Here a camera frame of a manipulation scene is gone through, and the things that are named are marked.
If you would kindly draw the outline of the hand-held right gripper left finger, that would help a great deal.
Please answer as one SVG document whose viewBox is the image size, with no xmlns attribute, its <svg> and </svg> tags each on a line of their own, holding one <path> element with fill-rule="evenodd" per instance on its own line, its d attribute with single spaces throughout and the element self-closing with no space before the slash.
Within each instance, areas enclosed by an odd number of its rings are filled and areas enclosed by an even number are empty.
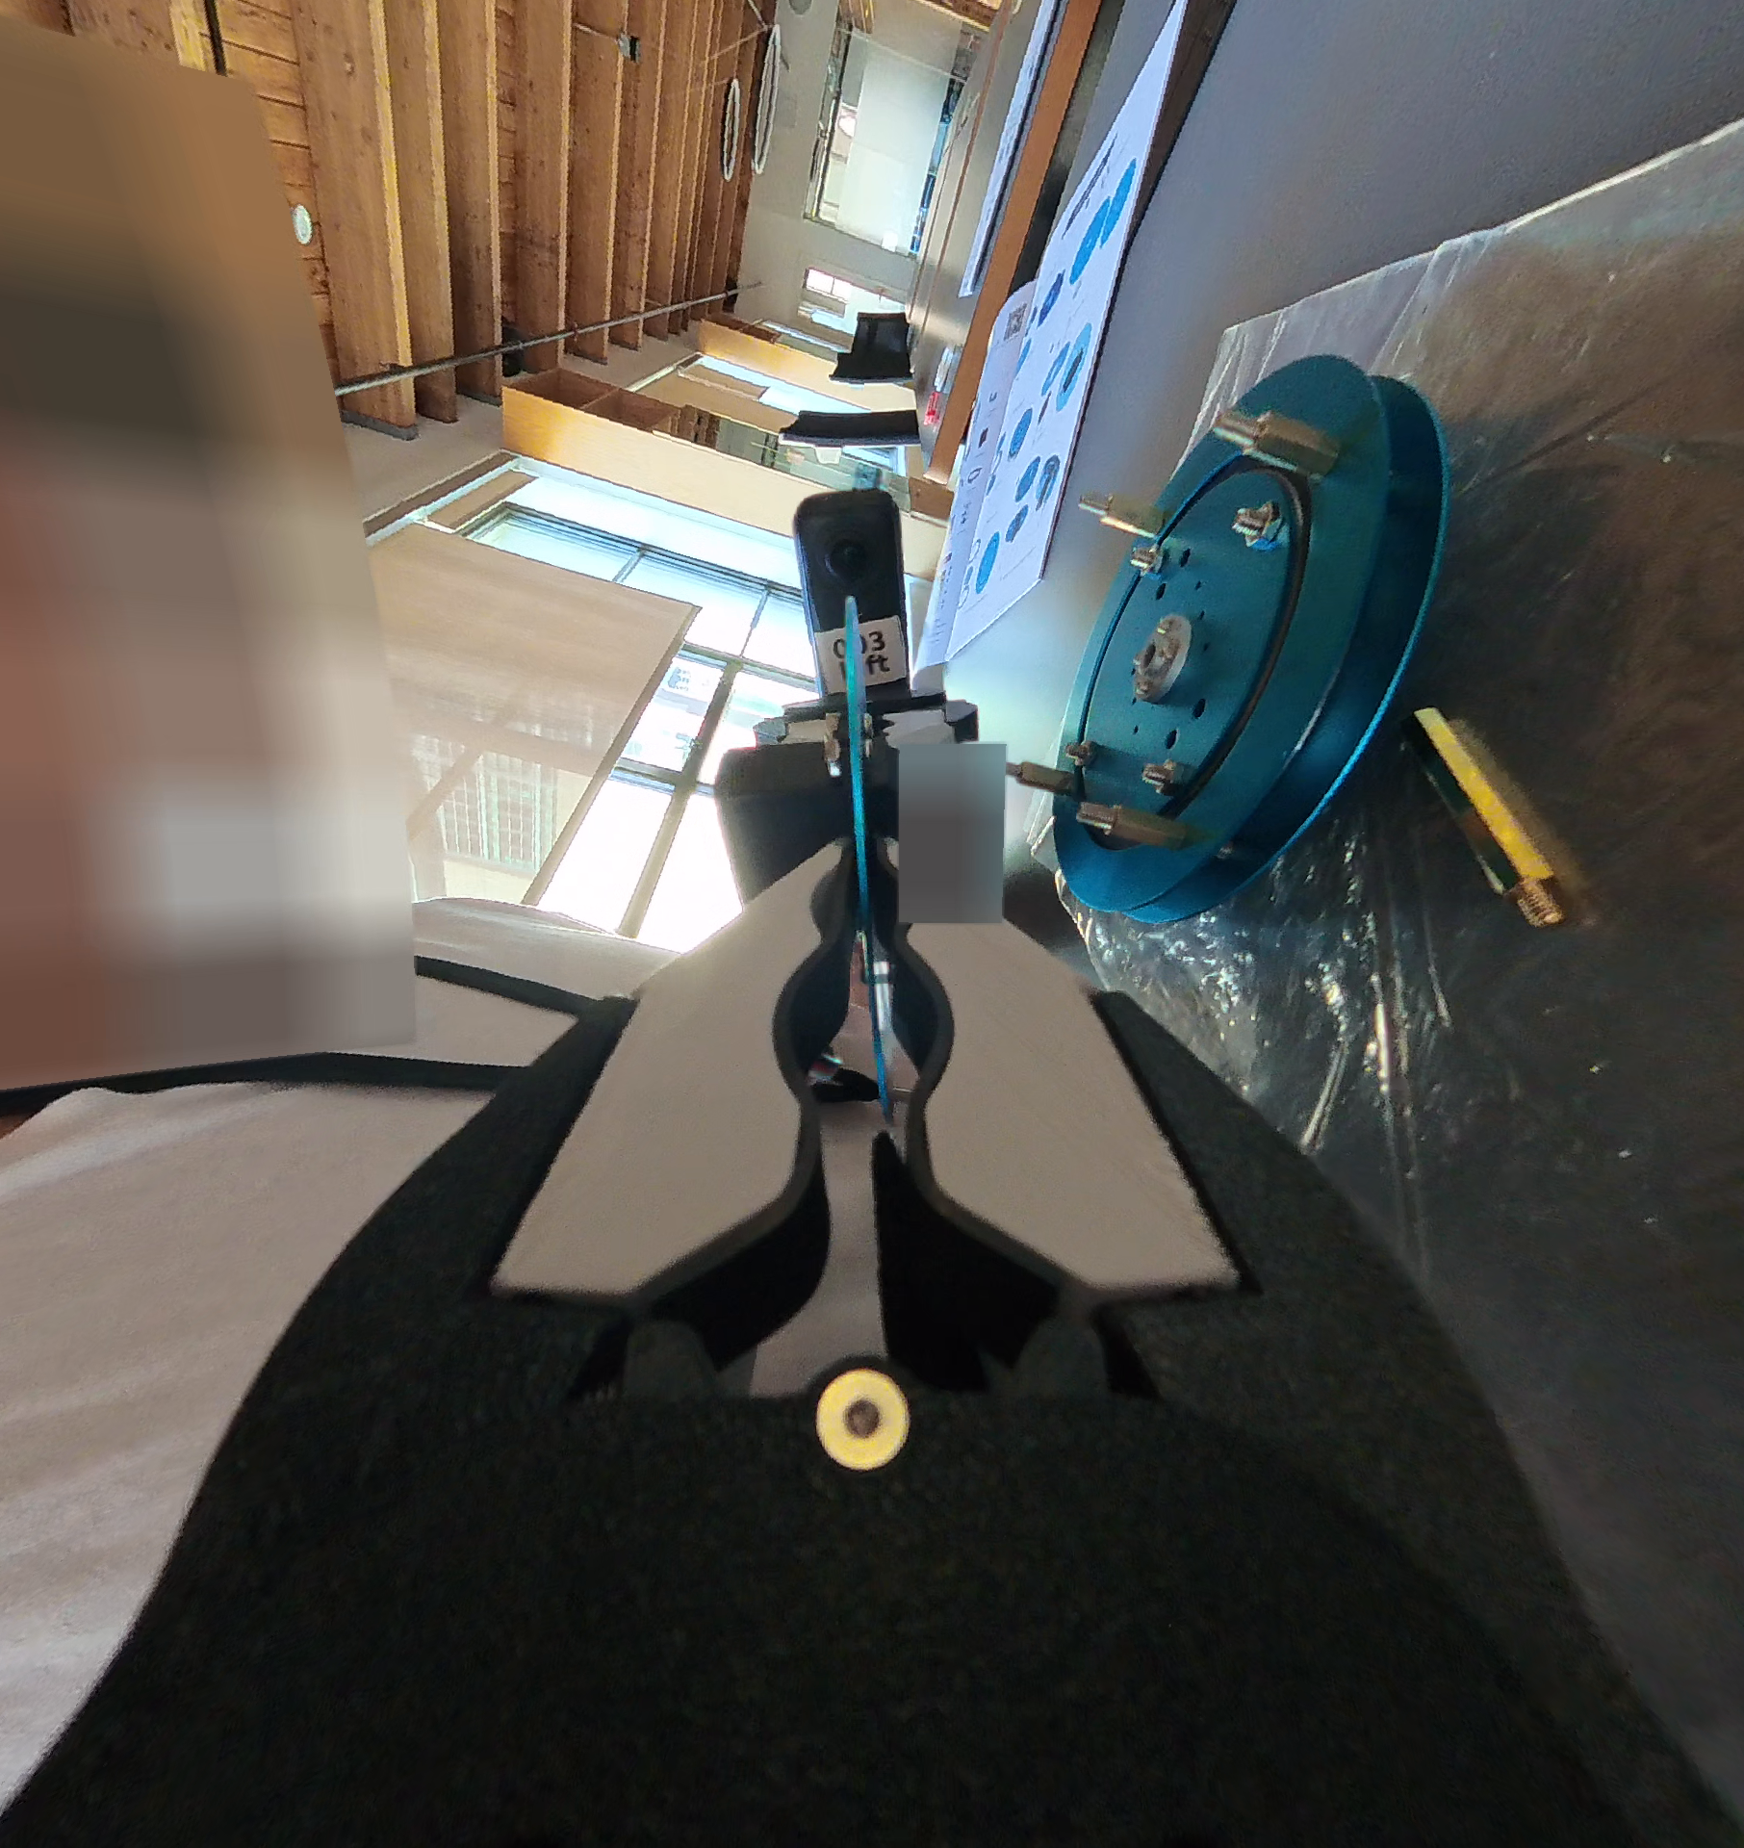
<svg viewBox="0 0 1744 1848">
<path fill-rule="evenodd" d="M 506 1260 L 502 1295 L 635 1307 L 790 1205 L 810 1070 L 847 1021 L 857 854 L 828 844 L 634 995 Z"/>
</svg>

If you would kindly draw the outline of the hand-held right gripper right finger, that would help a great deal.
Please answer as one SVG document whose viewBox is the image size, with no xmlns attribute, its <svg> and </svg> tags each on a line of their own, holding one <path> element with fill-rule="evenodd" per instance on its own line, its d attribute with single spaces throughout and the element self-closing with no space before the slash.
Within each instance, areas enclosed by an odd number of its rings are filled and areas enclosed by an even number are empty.
<svg viewBox="0 0 1744 1848">
<path fill-rule="evenodd" d="M 1098 987 L 1013 926 L 896 926 L 871 854 L 893 1025 L 914 1059 L 900 1145 L 878 1145 L 882 1299 L 1157 1301 L 1239 1290 Z"/>
</svg>

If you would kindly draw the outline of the blue round metal base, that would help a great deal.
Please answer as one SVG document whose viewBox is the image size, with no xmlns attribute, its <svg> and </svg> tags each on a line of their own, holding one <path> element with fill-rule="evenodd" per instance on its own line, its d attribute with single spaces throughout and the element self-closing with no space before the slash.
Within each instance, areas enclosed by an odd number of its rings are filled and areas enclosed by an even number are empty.
<svg viewBox="0 0 1744 1848">
<path fill-rule="evenodd" d="M 1119 563 L 1059 719 L 1053 853 L 1081 907 L 1178 926 L 1241 892 L 1379 734 L 1437 588 L 1437 410 L 1291 361 L 1184 451 Z"/>
</svg>

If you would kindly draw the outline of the brass hex standoff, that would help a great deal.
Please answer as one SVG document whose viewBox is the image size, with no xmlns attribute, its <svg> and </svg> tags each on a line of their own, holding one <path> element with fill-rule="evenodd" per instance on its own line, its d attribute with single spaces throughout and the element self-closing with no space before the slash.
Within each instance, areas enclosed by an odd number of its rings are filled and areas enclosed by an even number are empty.
<svg viewBox="0 0 1744 1848">
<path fill-rule="evenodd" d="M 1453 730 L 1444 711 L 1414 706 L 1408 716 L 1408 748 L 1482 876 L 1482 888 L 1531 929 L 1562 929 L 1567 907 L 1559 870 L 1462 730 Z"/>
</svg>

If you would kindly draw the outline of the large clear plastic bag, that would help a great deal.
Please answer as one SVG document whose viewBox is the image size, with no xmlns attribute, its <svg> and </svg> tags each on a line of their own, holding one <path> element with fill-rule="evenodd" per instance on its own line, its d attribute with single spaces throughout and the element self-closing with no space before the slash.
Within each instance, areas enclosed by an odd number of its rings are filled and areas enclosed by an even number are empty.
<svg viewBox="0 0 1744 1848">
<path fill-rule="evenodd" d="M 1545 845 L 1499 896 L 1388 719 L 1248 892 L 1093 971 L 1414 1273 L 1599 1628 L 1744 1819 L 1744 118 L 1219 335 L 1412 384 L 1453 514 L 1402 678 Z"/>
</svg>

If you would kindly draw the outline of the wood-edged grey desk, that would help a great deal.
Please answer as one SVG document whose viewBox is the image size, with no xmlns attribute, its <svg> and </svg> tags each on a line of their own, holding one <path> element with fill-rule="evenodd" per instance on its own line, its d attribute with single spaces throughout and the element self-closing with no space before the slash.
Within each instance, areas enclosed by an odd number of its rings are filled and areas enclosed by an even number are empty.
<svg viewBox="0 0 1744 1848">
<path fill-rule="evenodd" d="M 1119 25 L 1114 0 L 1056 3 L 1045 63 L 1035 82 L 1020 143 L 1008 118 L 1043 3 L 1001 3 L 951 112 L 925 244 L 911 281 L 911 393 L 919 416 L 914 465 L 951 483 L 999 309 L 1037 275 L 1053 216 L 1065 194 L 1084 118 Z"/>
</svg>

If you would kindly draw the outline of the bright window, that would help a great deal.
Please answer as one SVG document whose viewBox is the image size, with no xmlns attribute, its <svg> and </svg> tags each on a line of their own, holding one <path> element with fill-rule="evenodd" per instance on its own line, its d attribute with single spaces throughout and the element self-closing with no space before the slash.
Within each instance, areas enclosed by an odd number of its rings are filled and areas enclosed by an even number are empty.
<svg viewBox="0 0 1744 1848">
<path fill-rule="evenodd" d="M 687 950 L 736 917 L 716 768 L 815 689 L 790 542 L 498 473 L 374 548 L 416 896 Z"/>
</svg>

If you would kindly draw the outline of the printed instruction leaflet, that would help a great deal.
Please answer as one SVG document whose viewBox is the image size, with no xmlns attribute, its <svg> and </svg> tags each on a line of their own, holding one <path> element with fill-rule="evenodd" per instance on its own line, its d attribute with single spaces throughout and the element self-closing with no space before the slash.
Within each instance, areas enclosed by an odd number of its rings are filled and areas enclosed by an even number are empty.
<svg viewBox="0 0 1744 1848">
<path fill-rule="evenodd" d="M 1065 190 L 1037 278 L 999 314 L 945 553 L 911 653 L 925 689 L 936 689 L 942 663 L 1043 581 L 1135 210 L 1157 170 L 1161 103 L 1184 60 L 1184 29 L 1196 25 L 1201 3 L 1172 3 L 1140 82 Z"/>
</svg>

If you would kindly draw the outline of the white printed paper strip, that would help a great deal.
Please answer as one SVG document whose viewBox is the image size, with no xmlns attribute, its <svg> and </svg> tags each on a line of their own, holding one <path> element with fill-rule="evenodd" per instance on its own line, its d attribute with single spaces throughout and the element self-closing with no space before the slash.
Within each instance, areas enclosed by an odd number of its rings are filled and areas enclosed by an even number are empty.
<svg viewBox="0 0 1744 1848">
<path fill-rule="evenodd" d="M 978 201 L 969 261 L 967 261 L 967 275 L 962 275 L 962 295 L 978 295 L 978 287 L 984 287 L 984 275 L 986 275 L 986 261 L 991 261 L 991 244 L 999 244 L 999 219 L 1001 219 L 1001 207 L 1012 194 L 1013 155 L 1020 155 L 1020 143 L 1022 143 L 1022 124 L 1028 124 L 1028 112 L 1037 103 L 1037 91 L 1043 91 L 1045 51 L 1056 43 L 1059 14 L 1065 14 L 1059 0 L 1037 0 L 1035 3 L 1035 25 L 1028 25 L 1022 51 L 1020 51 L 1020 75 L 1013 75 L 1008 118 L 1001 118 L 1001 134 L 999 134 L 986 190 Z"/>
</svg>

